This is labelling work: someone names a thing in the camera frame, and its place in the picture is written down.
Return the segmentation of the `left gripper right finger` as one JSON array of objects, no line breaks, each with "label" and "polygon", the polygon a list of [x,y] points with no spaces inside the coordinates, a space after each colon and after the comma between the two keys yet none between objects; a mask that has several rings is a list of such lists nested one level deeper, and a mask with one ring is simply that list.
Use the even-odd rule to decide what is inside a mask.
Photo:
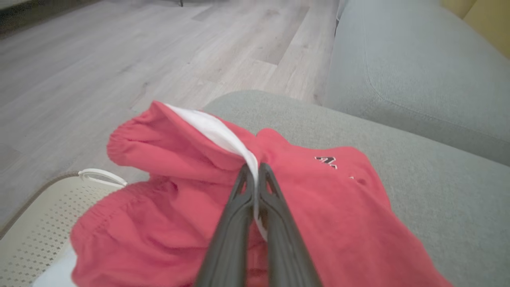
[{"label": "left gripper right finger", "polygon": [[310,253],[267,163],[259,167],[258,195],[267,228],[270,287],[321,287]]}]

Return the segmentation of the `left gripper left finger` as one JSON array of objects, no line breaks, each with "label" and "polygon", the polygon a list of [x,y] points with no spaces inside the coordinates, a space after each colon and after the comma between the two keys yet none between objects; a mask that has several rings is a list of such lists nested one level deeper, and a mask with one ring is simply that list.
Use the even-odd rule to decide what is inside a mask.
[{"label": "left gripper left finger", "polygon": [[253,222],[255,181],[244,165],[217,224],[197,273],[196,287],[244,287],[247,278],[247,247]]}]

